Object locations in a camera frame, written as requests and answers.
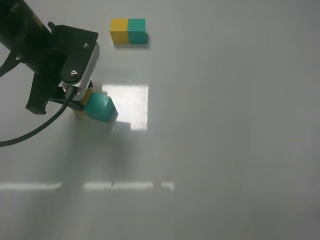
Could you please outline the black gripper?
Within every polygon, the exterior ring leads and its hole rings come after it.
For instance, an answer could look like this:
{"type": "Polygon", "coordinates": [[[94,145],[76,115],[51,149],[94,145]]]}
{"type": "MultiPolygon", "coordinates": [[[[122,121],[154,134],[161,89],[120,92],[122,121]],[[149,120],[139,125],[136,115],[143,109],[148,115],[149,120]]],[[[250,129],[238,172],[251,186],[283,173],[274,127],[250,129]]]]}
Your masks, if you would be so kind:
{"type": "MultiPolygon", "coordinates": [[[[65,91],[60,79],[60,71],[67,58],[67,52],[76,41],[96,40],[99,34],[94,31],[75,28],[66,25],[55,25],[49,22],[51,33],[44,46],[36,52],[37,57],[32,63],[38,67],[33,75],[27,110],[35,115],[45,115],[46,105],[50,98],[57,92],[57,103],[64,103],[65,91]]],[[[80,110],[83,107],[76,104],[78,100],[71,100],[68,107],[80,110]]]]}

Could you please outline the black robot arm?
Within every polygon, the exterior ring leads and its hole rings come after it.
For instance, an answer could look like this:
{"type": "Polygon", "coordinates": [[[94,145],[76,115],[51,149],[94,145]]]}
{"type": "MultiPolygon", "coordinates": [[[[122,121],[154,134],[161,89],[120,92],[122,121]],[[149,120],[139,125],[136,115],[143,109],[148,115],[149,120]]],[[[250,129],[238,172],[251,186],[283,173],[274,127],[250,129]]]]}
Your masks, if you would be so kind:
{"type": "Polygon", "coordinates": [[[9,51],[0,67],[3,76],[23,63],[34,73],[26,109],[46,113],[48,102],[63,104],[68,87],[76,89],[68,107],[83,111],[99,59],[97,32],[67,25],[44,25],[23,0],[0,2],[0,42],[9,51]]]}

